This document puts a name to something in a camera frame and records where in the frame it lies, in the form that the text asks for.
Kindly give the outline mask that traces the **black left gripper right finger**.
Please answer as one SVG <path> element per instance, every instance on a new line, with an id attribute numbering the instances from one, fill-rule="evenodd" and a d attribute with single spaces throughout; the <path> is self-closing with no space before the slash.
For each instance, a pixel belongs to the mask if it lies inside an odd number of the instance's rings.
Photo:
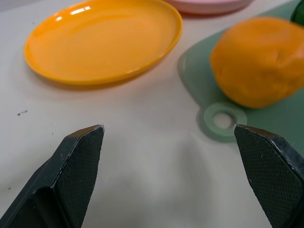
<path id="1" fill-rule="evenodd" d="M 282 136 L 237 124 L 247 180 L 274 228 L 304 226 L 304 158 Z"/>

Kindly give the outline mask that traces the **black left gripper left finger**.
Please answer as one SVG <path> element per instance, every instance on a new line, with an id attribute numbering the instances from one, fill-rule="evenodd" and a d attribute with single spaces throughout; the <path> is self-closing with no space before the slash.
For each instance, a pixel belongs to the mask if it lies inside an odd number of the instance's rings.
<path id="1" fill-rule="evenodd" d="M 104 126 L 66 136 L 0 219 L 2 228 L 80 228 L 98 173 Z"/>

